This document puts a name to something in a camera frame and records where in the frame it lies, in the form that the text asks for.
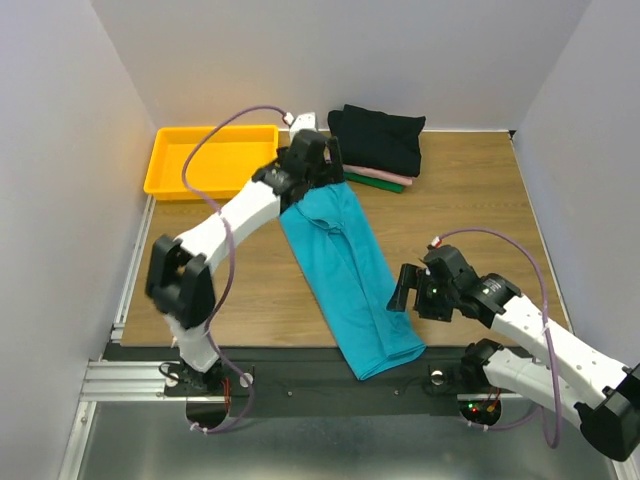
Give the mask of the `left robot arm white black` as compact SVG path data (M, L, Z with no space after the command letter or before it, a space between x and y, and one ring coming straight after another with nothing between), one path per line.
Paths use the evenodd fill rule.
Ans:
M163 314L179 349L182 367L177 381L210 394L226 374L210 334L213 316L226 298L214 292L213 276L220 263L233 263L243 240L309 190L343 179L337 138L302 129L208 219L176 238L163 235L154 242L145 294Z

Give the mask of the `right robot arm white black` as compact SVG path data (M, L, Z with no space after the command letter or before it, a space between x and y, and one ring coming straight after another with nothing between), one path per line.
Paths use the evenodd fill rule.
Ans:
M519 394L559 414L611 460L624 462L639 446L639 370L589 346L545 317L518 287L497 273L480 276L451 245L432 246L421 264L401 266L390 311L416 294L419 317L449 322L454 312L515 341L520 357L483 339L469 345L460 378Z

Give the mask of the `teal t shirt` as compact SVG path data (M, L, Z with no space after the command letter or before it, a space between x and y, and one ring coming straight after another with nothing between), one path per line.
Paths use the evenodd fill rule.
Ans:
M294 257L356 379L416 360L426 345L406 311L392 312L391 269L356 194L312 189L280 216Z

